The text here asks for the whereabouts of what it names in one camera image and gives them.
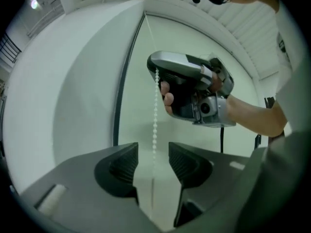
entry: metal railing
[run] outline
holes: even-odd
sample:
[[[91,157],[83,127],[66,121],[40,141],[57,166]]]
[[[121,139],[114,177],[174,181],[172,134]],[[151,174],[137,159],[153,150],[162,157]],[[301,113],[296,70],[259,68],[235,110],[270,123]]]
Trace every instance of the metal railing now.
[[[4,33],[0,41],[0,51],[12,63],[15,63],[17,56],[21,53],[21,50],[14,44],[7,33]]]

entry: gray surface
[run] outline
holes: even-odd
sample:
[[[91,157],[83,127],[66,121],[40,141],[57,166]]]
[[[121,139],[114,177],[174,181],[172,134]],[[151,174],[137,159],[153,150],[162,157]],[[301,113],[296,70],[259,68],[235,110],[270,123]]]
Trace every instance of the gray surface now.
[[[28,215],[37,226],[44,230],[46,233],[73,233],[73,231],[53,222],[42,213],[39,213],[33,206],[29,205],[21,198],[16,192],[12,193],[13,198],[21,209]]]
[[[134,198],[121,199],[106,193],[95,181],[95,165],[103,158],[127,147],[111,147],[84,154],[61,163],[43,176],[22,195],[29,205],[35,205],[54,185],[67,188],[52,220],[77,232],[159,232],[139,209]]]
[[[203,76],[209,79],[209,81],[212,79],[212,73],[209,69],[207,69],[203,75],[201,66],[191,63],[185,54],[168,51],[157,51],[151,54],[150,58],[156,68],[161,67],[183,76],[191,77],[198,81],[201,80]],[[210,85],[211,82],[208,82],[207,86],[204,85],[204,87],[208,87]]]
[[[226,99],[221,98],[219,96],[209,96],[206,99],[200,101],[198,105],[198,110],[201,110],[201,105],[207,101],[209,98],[215,98],[215,107],[217,113],[215,115],[205,116],[205,114],[201,112],[201,121],[200,123],[193,123],[194,125],[202,125],[212,128],[220,128],[220,127],[231,127],[236,126],[237,123],[232,121],[228,116]]]
[[[275,140],[265,153],[260,174],[239,218],[239,231],[258,228],[278,212],[274,225],[301,222],[295,217],[309,203],[311,131],[293,133]]]
[[[197,219],[179,227],[177,232],[234,232],[240,211],[256,183],[263,152],[264,148],[253,151],[243,172],[221,199]]]
[[[206,211],[230,189],[242,173],[242,170],[229,164],[235,161],[246,165],[249,158],[216,153],[191,146],[188,146],[187,149],[213,163],[213,171],[209,178],[199,187],[185,189],[185,198],[183,198],[194,202],[201,211]]]

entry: white bead chain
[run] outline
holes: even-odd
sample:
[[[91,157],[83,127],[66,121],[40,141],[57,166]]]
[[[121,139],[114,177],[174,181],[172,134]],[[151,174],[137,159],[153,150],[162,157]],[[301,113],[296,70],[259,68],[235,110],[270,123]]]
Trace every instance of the white bead chain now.
[[[154,36],[152,34],[151,28],[150,28],[150,24],[145,13],[145,18],[147,21],[147,25],[149,28],[149,32],[150,32],[150,36],[152,39],[152,43],[155,47],[155,51],[157,51],[156,49],[156,44],[155,44],[155,39]],[[155,174],[156,174],[156,134],[157,134],[157,94],[158,94],[158,87],[159,87],[159,70],[156,69],[155,70],[155,109],[154,109],[154,125],[153,125],[153,140],[152,140],[152,156],[153,156],[153,169],[152,169],[152,178],[151,178],[151,213],[149,215],[150,220],[152,220],[152,215],[153,215],[153,209],[154,209],[154,191],[155,191]]]
[[[152,175],[155,174],[155,164],[156,164],[156,134],[157,134],[157,93],[159,87],[159,70],[155,70],[155,109],[154,109],[154,130],[153,130],[153,141],[152,141],[152,149],[153,149],[153,172]]]

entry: ceiling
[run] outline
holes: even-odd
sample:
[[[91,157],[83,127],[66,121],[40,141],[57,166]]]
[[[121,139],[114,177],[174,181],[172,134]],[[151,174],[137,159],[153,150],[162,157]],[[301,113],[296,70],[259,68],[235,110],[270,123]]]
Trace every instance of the ceiling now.
[[[60,0],[37,0],[39,7],[31,8],[31,0],[26,0],[17,17],[26,28],[27,36],[32,38],[48,24],[64,13]]]
[[[214,5],[208,0],[194,4],[224,25],[245,48],[260,78],[278,71],[276,54],[277,26],[274,11],[265,4],[223,4]]]

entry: finger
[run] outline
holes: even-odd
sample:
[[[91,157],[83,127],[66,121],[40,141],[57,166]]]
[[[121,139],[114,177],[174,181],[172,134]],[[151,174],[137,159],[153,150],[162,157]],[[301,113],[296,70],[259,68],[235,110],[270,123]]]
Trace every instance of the finger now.
[[[161,94],[165,96],[170,90],[170,84],[163,81],[161,82]]]
[[[209,90],[211,92],[216,92],[216,91],[219,91],[223,86],[223,83],[220,81],[217,81],[216,83],[212,84],[210,87],[209,87]]]
[[[172,93],[167,93],[164,97],[164,105],[170,106],[174,101],[174,96]]]
[[[218,77],[218,75],[213,72],[213,76],[212,76],[212,85],[209,87],[209,90],[211,92],[216,92],[219,91],[223,86],[223,82],[222,80]]]
[[[170,107],[170,106],[165,106],[165,110],[167,111],[168,114],[170,114],[170,115],[173,114],[172,107]]]

